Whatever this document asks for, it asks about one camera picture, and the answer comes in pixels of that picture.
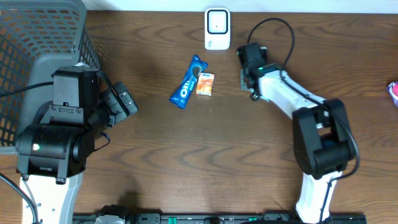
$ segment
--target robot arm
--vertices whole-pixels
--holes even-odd
[[[342,175],[355,153],[341,124],[319,105],[326,106],[348,126],[344,105],[340,100],[327,101],[311,94],[294,82],[286,71],[281,73],[278,65],[267,65],[267,49],[256,43],[240,47],[238,55],[242,65],[241,88],[253,89],[251,98],[254,101],[260,98],[272,101],[293,119],[294,153],[304,171],[300,199],[296,204],[298,216],[305,223],[318,223],[328,191],[322,214],[324,221],[330,216],[329,204],[336,185],[333,182],[328,189],[329,181]],[[330,128],[331,133],[319,136],[320,128]]]
[[[75,200],[94,141],[109,137],[103,131],[137,112],[121,83],[111,85],[96,68],[70,66],[54,74],[53,101],[48,111],[18,135],[17,170],[20,187],[37,205],[43,224],[72,223]],[[100,93],[98,79],[108,89]],[[23,224],[32,223],[32,212],[23,201]]]

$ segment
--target black wire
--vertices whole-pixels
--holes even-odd
[[[341,126],[343,127],[343,129],[347,132],[347,135],[348,135],[350,141],[352,142],[352,144],[353,144],[353,146],[354,146],[354,150],[355,150],[355,154],[356,154],[356,159],[355,159],[355,166],[354,166],[353,170],[352,170],[351,172],[349,172],[348,174],[345,174],[345,175],[342,175],[342,176],[339,176],[339,177],[331,178],[331,179],[329,180],[329,182],[328,182],[328,187],[327,187],[327,189],[326,189],[325,199],[323,200],[323,205],[322,205],[322,208],[321,208],[320,221],[319,221],[319,223],[321,223],[321,222],[322,222],[323,211],[324,211],[324,209],[325,209],[325,207],[326,207],[326,201],[327,201],[327,199],[328,199],[329,191],[330,191],[330,188],[331,188],[331,186],[332,186],[331,183],[332,183],[333,181],[336,181],[336,180],[341,180],[341,179],[347,178],[347,177],[349,177],[349,176],[355,174],[356,171],[359,169],[359,164],[360,164],[361,158],[360,158],[360,155],[359,155],[358,145],[357,145],[357,143],[356,143],[356,141],[355,141],[354,136],[352,135],[351,131],[349,130],[348,126],[347,126],[336,114],[334,114],[334,112],[332,112],[329,108],[327,108],[323,103],[320,103],[320,102],[318,102],[317,100],[314,100],[313,98],[311,98],[310,95],[304,94],[304,93],[302,93],[301,91],[299,91],[298,89],[296,89],[296,88],[295,88],[294,86],[292,86],[288,81],[286,81],[286,79],[285,79],[286,77],[284,77],[284,76],[282,75],[282,72],[283,72],[283,71],[285,70],[285,68],[286,68],[287,62],[289,61],[289,58],[290,58],[290,56],[292,55],[292,52],[293,52],[293,49],[294,49],[294,45],[295,45],[294,31],[293,31],[293,28],[290,26],[290,24],[289,24],[288,22],[284,21],[283,19],[279,19],[279,18],[264,19],[263,21],[261,21],[260,23],[258,23],[258,24],[253,28],[253,30],[250,32],[249,37],[248,37],[248,43],[250,42],[250,38],[251,38],[253,32],[254,32],[261,24],[263,24],[263,23],[265,23],[265,22],[268,22],[268,21],[279,21],[279,22],[285,24],[285,25],[287,26],[287,28],[289,28],[290,34],[291,34],[291,36],[292,36],[292,46],[290,47],[289,53],[287,54],[287,57],[286,57],[286,59],[285,59],[283,65],[282,65],[282,68],[280,69],[280,72],[279,72],[279,77],[280,77],[280,79],[281,79],[289,88],[293,89],[293,91],[296,91],[299,95],[301,95],[301,96],[304,97],[305,99],[311,101],[312,103],[315,103],[315,104],[318,105],[318,106],[321,106],[325,111],[327,111],[327,112],[329,113],[329,116],[330,116],[330,117],[332,117],[334,120],[336,120],[337,122],[339,122],[339,123],[341,124]]]
[[[31,90],[33,88],[37,88],[37,87],[41,87],[41,86],[47,86],[47,85],[53,85],[53,84],[54,84],[54,82],[38,83],[38,84],[35,84],[35,85],[31,85],[31,86],[27,86],[27,87],[24,87],[24,88],[20,88],[18,90],[8,91],[8,92],[5,92],[5,93],[0,93],[0,97],[14,95],[16,93],[21,93],[23,91]]]
[[[12,180],[10,180],[8,177],[6,177],[4,174],[0,173],[0,179],[5,181],[6,184],[8,184],[12,189],[14,189],[26,201],[26,203],[30,207],[30,210],[32,211],[33,224],[36,224],[36,223],[39,224],[39,215],[37,214],[37,207],[33,203],[33,201],[29,198],[29,196],[26,195],[25,192],[23,192],[21,190],[21,188],[18,187],[18,185],[16,183],[14,183]]]
[[[94,151],[98,151],[98,150],[104,148],[105,146],[107,146],[108,144],[111,143],[111,136],[109,136],[109,135],[106,134],[105,132],[101,132],[101,135],[104,136],[104,137],[108,140],[108,143],[106,143],[105,145],[103,145],[103,146],[101,146],[101,147],[95,149]]]

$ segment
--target wood grain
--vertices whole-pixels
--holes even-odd
[[[268,17],[295,30],[290,76],[314,94],[343,100],[359,144],[360,170],[338,182],[331,211],[396,222],[398,111],[385,88],[398,79],[398,16],[370,14],[233,13],[229,50],[207,51],[203,13],[89,12],[86,28],[103,69],[126,84],[140,110],[89,157],[76,212],[112,203],[165,213],[294,208],[302,172],[291,121],[239,90],[236,48]],[[252,41],[268,47],[272,62],[281,63],[290,47],[288,30],[275,22],[258,28]],[[169,96],[193,54],[216,74],[213,96],[192,95],[180,110]],[[15,157],[0,158],[0,172],[17,181],[15,169]],[[1,223],[19,223],[21,199],[4,183],[0,198]]]

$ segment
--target white plug-in device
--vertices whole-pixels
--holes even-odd
[[[205,12],[205,48],[226,50],[231,42],[231,14],[225,8],[210,8]]]

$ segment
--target purple object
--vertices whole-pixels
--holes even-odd
[[[392,82],[387,86],[387,92],[390,94],[393,102],[398,107],[398,82]]]

